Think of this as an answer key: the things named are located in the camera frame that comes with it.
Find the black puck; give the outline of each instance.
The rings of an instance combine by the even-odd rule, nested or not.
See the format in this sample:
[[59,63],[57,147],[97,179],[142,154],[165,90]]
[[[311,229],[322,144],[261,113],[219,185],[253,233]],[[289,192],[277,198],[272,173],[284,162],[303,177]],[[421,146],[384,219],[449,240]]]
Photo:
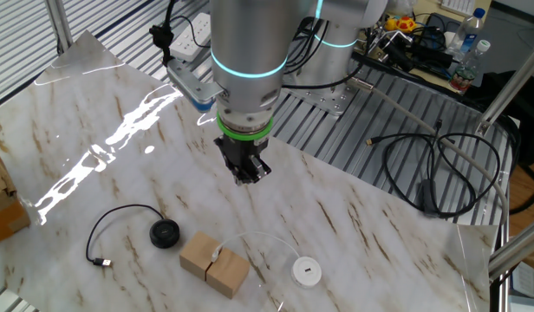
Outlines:
[[171,219],[159,220],[149,229],[149,237],[157,248],[173,247],[180,238],[179,225]]

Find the marble surface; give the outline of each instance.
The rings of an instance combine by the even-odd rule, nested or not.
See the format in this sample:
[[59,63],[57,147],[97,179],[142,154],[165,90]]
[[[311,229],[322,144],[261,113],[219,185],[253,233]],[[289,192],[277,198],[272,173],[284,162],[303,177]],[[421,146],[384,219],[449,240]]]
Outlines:
[[[283,142],[262,158],[273,173],[238,187],[199,114],[170,85],[116,59],[89,33],[0,107],[0,154],[33,224],[0,243],[0,283],[41,311],[487,311],[486,264],[496,226],[422,217],[414,208]],[[181,241],[149,241],[157,215]],[[296,256],[250,234],[227,247],[251,261],[233,300],[179,267],[196,231],[224,240],[265,231],[322,266],[301,289]]]

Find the cardboard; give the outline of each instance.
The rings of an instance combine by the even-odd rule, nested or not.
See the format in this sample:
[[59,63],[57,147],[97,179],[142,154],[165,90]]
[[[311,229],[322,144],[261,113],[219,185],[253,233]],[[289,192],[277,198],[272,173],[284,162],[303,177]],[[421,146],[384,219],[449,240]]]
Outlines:
[[205,272],[212,263],[212,254],[221,243],[198,231],[180,252],[180,266],[205,281]]
[[16,195],[16,188],[0,159],[0,241],[30,225],[30,219]]
[[248,276],[250,263],[226,248],[212,263],[213,252],[219,245],[220,242],[198,231],[180,252],[180,266],[232,299]]
[[207,271],[205,281],[216,291],[232,299],[248,276],[250,263],[241,256],[223,248],[217,261]]
[[16,198],[12,205],[0,211],[0,241],[28,225],[30,225],[30,219]]

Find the power strip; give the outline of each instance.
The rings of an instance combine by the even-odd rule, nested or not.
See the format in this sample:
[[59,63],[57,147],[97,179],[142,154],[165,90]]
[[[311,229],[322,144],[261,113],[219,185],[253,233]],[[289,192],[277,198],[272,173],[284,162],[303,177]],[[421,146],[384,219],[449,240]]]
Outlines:
[[[196,42],[205,45],[212,38],[211,17],[206,13],[199,13],[192,21]],[[171,55],[181,60],[192,62],[203,49],[196,45],[192,36],[192,27],[188,25],[180,36],[169,47]]]
[[475,0],[442,0],[440,7],[461,16],[471,16],[475,10]]

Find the plastic bottle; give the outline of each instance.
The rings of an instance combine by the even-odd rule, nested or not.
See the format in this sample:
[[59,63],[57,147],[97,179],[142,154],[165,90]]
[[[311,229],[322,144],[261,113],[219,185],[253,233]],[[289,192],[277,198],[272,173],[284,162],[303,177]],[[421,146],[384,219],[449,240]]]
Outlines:
[[485,10],[477,8],[475,12],[473,12],[473,15],[466,17],[458,30],[456,30],[456,35],[446,50],[447,54],[454,57],[454,60],[460,61],[469,51],[473,42],[475,42],[477,35],[483,28],[483,20],[481,18],[483,18],[484,15]]
[[479,74],[482,56],[490,47],[491,43],[487,40],[479,41],[477,48],[469,52],[454,71],[450,87],[465,93]]

